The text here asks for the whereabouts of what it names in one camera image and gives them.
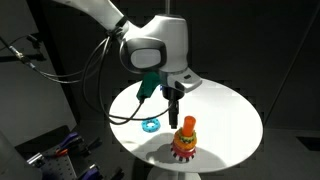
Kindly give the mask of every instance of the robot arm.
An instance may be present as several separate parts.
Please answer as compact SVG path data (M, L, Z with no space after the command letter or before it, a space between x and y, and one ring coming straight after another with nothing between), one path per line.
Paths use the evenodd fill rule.
M110 0L53 0L83 11L105 29L113 30L124 15ZM201 84L188 68L188 29L180 16L157 15L143 28L129 21L122 27L120 59L133 73L156 71L161 85L187 93Z

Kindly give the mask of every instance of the blue ring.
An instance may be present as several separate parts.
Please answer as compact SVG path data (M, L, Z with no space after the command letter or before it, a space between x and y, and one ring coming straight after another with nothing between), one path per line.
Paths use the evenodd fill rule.
M149 133L156 132L160 129L160 122L156 118L142 121L141 125L142 125L142 129L145 132L149 132Z

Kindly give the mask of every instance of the round white table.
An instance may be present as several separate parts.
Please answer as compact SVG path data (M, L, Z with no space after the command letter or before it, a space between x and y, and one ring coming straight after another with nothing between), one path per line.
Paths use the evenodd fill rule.
M168 113L157 118L161 127L154 133L143 131L141 121L120 126L111 124L113 134L128 151L154 165L148 179L197 180L200 179L198 173L220 171L241 163L259 146L263 128L255 108L232 89L202 80L197 89L179 100L178 128L183 126L185 116L191 115L197 120L196 155L188 163L179 162L171 155L170 143L177 130L171 129ZM113 101L110 114L130 117L139 105L136 94L140 84L123 90ZM168 100L163 98L158 86L135 117L151 117L167 107Z

